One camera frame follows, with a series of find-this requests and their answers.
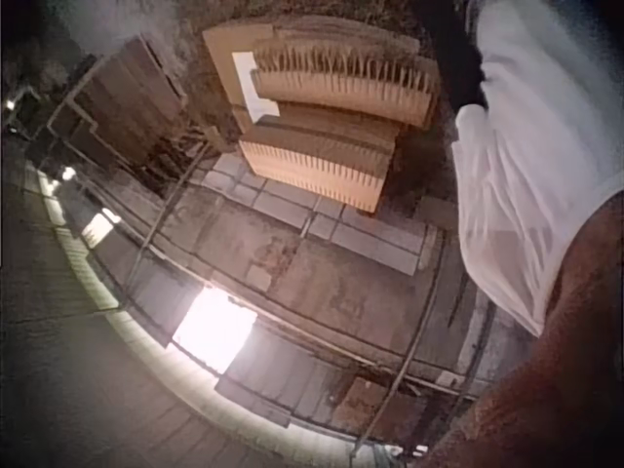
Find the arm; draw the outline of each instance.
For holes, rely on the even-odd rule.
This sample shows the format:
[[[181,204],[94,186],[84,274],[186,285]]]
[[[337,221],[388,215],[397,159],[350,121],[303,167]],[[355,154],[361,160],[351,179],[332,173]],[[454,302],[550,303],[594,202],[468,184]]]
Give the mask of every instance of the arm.
[[[624,195],[571,245],[546,329],[528,362],[484,395],[436,446],[427,467],[602,466],[622,456]]]
[[[487,107],[481,90],[481,54],[471,44],[450,0],[415,0],[416,18],[431,36],[448,100],[455,113],[464,105]]]

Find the concrete slab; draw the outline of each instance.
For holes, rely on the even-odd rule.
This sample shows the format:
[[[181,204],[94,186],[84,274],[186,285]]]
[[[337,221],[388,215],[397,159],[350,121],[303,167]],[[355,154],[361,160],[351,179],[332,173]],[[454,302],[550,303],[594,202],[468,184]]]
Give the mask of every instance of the concrete slab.
[[[241,203],[246,207],[250,207],[254,204],[255,197],[257,197],[258,191],[249,188],[247,185],[239,183],[229,193],[228,197],[235,202]]]
[[[213,167],[214,171],[238,177],[247,168],[245,159],[237,153],[222,154]]]
[[[298,229],[303,227],[310,216],[310,210],[264,192],[257,197],[253,208]]]
[[[255,188],[257,190],[261,189],[264,186],[264,182],[266,182],[266,178],[255,175],[252,172],[245,173],[241,178],[241,183],[244,183],[248,187]]]
[[[266,293],[271,287],[273,277],[266,270],[258,266],[252,265],[250,267],[250,271],[247,272],[247,277],[245,278],[245,281],[251,287],[264,291]]]
[[[278,182],[277,180],[266,182],[264,190],[306,208],[314,208],[319,198],[316,193],[308,192],[302,188]]]
[[[207,173],[206,177],[202,181],[202,185],[220,193],[229,192],[234,186],[234,183],[234,178],[231,176],[217,173],[215,171]]]
[[[374,329],[383,324],[409,339],[406,313],[417,319],[420,310],[413,304],[413,284],[413,278],[356,253],[305,240],[270,294],[304,317],[387,349],[389,333]]]
[[[312,221],[309,233],[328,241],[332,236],[337,221],[322,214],[317,214]]]
[[[340,214],[342,213],[343,208],[343,203],[321,196],[319,205],[316,207],[316,211],[325,216],[332,217],[333,219],[340,219]]]
[[[418,262],[416,255],[344,224],[338,224],[331,241],[406,275],[412,276],[416,271]]]
[[[383,239],[394,246],[410,251],[413,254],[420,253],[423,242],[422,236],[390,226],[378,219],[359,214],[353,207],[345,207],[341,218],[345,224]]]

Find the metal pole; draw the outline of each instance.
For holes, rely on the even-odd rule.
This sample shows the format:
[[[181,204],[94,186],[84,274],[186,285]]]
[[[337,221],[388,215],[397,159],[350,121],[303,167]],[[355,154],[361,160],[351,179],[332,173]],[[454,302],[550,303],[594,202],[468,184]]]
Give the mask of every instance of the metal pole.
[[[130,288],[130,286],[132,285],[133,281],[135,280],[135,275],[138,272],[138,267],[140,266],[140,263],[141,263],[141,261],[143,259],[143,254],[145,253],[145,250],[149,247],[149,245],[152,242],[152,239],[156,235],[156,232],[158,231],[158,229],[160,229],[163,221],[169,215],[170,209],[172,209],[174,207],[175,202],[176,202],[176,198],[177,198],[177,196],[178,196],[182,186],[191,177],[191,175],[193,174],[195,169],[197,169],[199,164],[204,160],[204,157],[206,156],[206,154],[208,154],[207,149],[208,149],[209,145],[210,145],[209,142],[207,142],[204,145],[202,150],[195,157],[193,162],[189,165],[189,167],[186,170],[186,172],[182,175],[182,177],[179,178],[179,180],[177,181],[177,184],[174,187],[174,190],[172,191],[172,193],[169,195],[169,197],[165,201],[165,205],[163,205],[163,209],[158,213],[158,217],[154,221],[154,225],[149,230],[149,233],[147,234],[145,239],[143,239],[143,243],[141,244],[140,249],[138,250],[138,253],[136,254],[135,263],[133,264],[133,267],[130,269],[130,272],[128,273],[128,276],[126,277],[126,281],[124,282],[124,285],[122,287],[122,292],[124,294],[124,297],[123,297],[123,300],[122,300],[122,302],[120,304],[121,308],[126,306],[126,303],[128,301],[128,289]]]
[[[392,385],[390,386],[388,393],[386,393],[386,396],[383,399],[383,402],[381,402],[381,405],[379,405],[379,407],[377,408],[377,411],[375,412],[374,416],[370,420],[369,426],[366,428],[364,433],[357,440],[357,442],[355,443],[355,446],[353,447],[353,450],[351,450],[351,458],[355,458],[355,456],[358,453],[358,450],[362,447],[362,445],[367,441],[367,439],[371,435],[371,432],[374,429],[374,426],[377,424],[377,422],[379,421],[379,418],[381,417],[381,415],[383,415],[386,408],[390,404],[392,397],[394,397],[395,393],[397,393],[397,390],[399,389],[399,385],[403,381],[403,378],[406,372],[408,371],[408,368],[410,367],[411,360],[413,359],[413,356],[416,354],[416,349],[418,349],[418,344],[420,344],[420,340],[422,336],[424,335],[425,326],[427,325],[427,322],[429,322],[429,317],[431,316],[431,312],[433,311],[433,299],[436,295],[436,292],[438,290],[438,285],[440,283],[440,270],[442,266],[442,259],[445,255],[446,240],[447,240],[447,233],[443,231],[442,248],[440,251],[440,255],[438,256],[438,262],[436,264],[436,270],[434,272],[433,286],[429,290],[429,293],[427,294],[427,299],[425,301],[425,312],[420,318],[420,320],[418,321],[416,330],[414,331],[413,336],[411,337],[411,342],[409,344],[408,352],[403,360],[403,363],[401,364],[401,368],[399,369],[399,372],[394,377],[394,381],[392,382]]]

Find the metal bar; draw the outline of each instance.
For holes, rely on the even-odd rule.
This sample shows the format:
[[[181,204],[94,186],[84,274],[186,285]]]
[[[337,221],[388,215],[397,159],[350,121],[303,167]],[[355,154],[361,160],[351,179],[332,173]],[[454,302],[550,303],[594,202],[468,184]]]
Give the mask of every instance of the metal bar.
[[[167,219],[167,216],[169,215],[170,210],[175,206],[177,202],[177,196],[179,195],[182,186],[184,185],[186,181],[190,179],[195,169],[197,169],[199,164],[204,160],[204,158],[208,154],[207,150],[209,146],[210,146],[209,142],[204,144],[204,147],[199,152],[199,154],[195,157],[193,162],[188,166],[188,169],[186,170],[186,172],[182,175],[182,177],[179,178],[179,180],[177,181],[177,184],[174,187],[174,190],[172,190],[172,193],[169,195],[169,198],[165,201],[165,205],[163,205],[163,209],[158,213],[158,217],[154,221],[154,225],[151,227],[151,229],[149,230],[149,233],[143,240],[143,243],[140,246],[138,253],[136,254],[135,263],[133,264],[133,267],[128,273],[128,276],[126,277],[126,281],[124,282],[124,285],[122,285],[122,292],[124,294],[124,297],[122,298],[122,302],[120,304],[121,308],[124,308],[126,306],[126,302],[128,300],[128,289],[132,286],[132,283],[135,280],[135,275],[138,272],[138,267],[140,266],[140,263],[143,259],[143,254],[145,253],[145,250],[151,244],[152,239],[156,235],[156,232],[160,229],[162,223],[165,221],[165,219]]]
[[[495,315],[496,315],[496,305],[492,301],[489,301],[487,303],[486,319],[484,320],[484,324],[481,328],[481,333],[479,334],[479,340],[477,341],[477,349],[475,350],[475,354],[473,355],[470,361],[470,364],[468,365],[466,378],[461,384],[461,387],[459,389],[459,395],[457,395],[457,398],[455,399],[455,403],[453,404],[452,408],[448,412],[448,416],[445,421],[447,429],[449,428],[453,419],[457,415],[457,412],[459,411],[459,406],[461,405],[461,401],[464,399],[464,397],[470,390],[470,386],[472,385],[472,382],[475,380],[475,377],[477,376],[477,370],[479,369],[479,364],[481,363],[481,360],[484,357],[484,354],[486,352],[486,345],[489,342],[489,335],[491,333]]]
[[[440,284],[440,270],[442,269],[442,259],[445,256],[446,240],[447,240],[447,233],[443,231],[442,247],[441,247],[440,255],[438,256],[438,262],[436,264],[436,269],[434,272],[433,285],[431,289],[429,290],[429,293],[427,294],[427,299],[425,301],[425,312],[422,314],[422,316],[420,317],[420,320],[418,321],[418,325],[416,326],[416,330],[414,331],[413,336],[411,338],[411,342],[409,344],[408,352],[406,353],[403,363],[401,364],[401,368],[399,369],[399,372],[397,373],[397,375],[394,377],[394,381],[392,382],[392,385],[390,386],[388,393],[383,399],[383,402],[381,402],[381,405],[379,405],[379,407],[377,408],[377,411],[375,412],[374,416],[370,420],[369,426],[366,428],[362,436],[360,436],[360,439],[358,439],[358,441],[356,442],[355,446],[353,447],[353,450],[351,450],[351,458],[355,458],[360,447],[367,441],[367,439],[371,435],[371,432],[374,429],[374,426],[377,424],[377,422],[379,421],[379,418],[381,417],[381,415],[383,415],[386,408],[390,404],[390,400],[392,400],[392,397],[395,395],[395,393],[397,393],[397,390],[399,389],[399,385],[403,381],[403,378],[406,372],[408,371],[408,368],[410,367],[411,360],[416,354],[416,350],[418,349],[420,340],[422,339],[422,336],[424,335],[425,327],[427,325],[427,322],[429,322],[429,317],[431,316],[431,312],[433,311],[433,299],[436,296],[436,292],[438,291],[438,286]]]

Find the fluorescent light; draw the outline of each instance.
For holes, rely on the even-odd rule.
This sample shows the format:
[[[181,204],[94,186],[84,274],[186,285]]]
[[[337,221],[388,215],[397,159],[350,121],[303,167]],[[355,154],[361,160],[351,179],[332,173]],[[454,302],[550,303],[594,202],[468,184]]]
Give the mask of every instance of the fluorescent light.
[[[76,176],[74,168],[65,168],[62,173],[62,179],[65,181],[72,180]]]
[[[197,295],[174,340],[224,373],[247,341],[255,318],[253,311],[232,303],[225,292],[206,288]]]

